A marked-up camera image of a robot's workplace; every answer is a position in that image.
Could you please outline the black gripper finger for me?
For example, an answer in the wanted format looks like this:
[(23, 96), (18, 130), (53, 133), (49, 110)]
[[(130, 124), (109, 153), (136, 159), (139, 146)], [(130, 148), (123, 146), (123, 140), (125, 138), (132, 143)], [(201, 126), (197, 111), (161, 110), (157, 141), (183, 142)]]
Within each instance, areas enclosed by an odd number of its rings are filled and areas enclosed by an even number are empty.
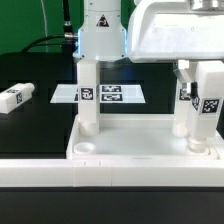
[(198, 96), (197, 82), (195, 81), (197, 63), (189, 60), (178, 60), (173, 65), (173, 71), (181, 84), (183, 97), (194, 99)]

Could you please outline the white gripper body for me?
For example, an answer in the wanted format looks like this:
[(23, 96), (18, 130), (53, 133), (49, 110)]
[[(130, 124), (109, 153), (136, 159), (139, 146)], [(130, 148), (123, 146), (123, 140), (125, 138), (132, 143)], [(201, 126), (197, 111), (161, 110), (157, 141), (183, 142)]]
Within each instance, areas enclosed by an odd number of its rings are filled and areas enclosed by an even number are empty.
[(135, 63), (224, 59), (224, 0), (134, 0), (127, 54)]

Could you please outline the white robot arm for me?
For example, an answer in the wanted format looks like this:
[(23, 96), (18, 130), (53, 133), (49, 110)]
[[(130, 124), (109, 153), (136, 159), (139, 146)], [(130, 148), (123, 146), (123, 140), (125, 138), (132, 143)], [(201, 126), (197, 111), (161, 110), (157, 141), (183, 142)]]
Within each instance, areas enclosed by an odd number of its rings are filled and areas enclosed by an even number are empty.
[(78, 58), (193, 63), (202, 98), (224, 97), (224, 0), (134, 0), (128, 26), (121, 0), (84, 0)]

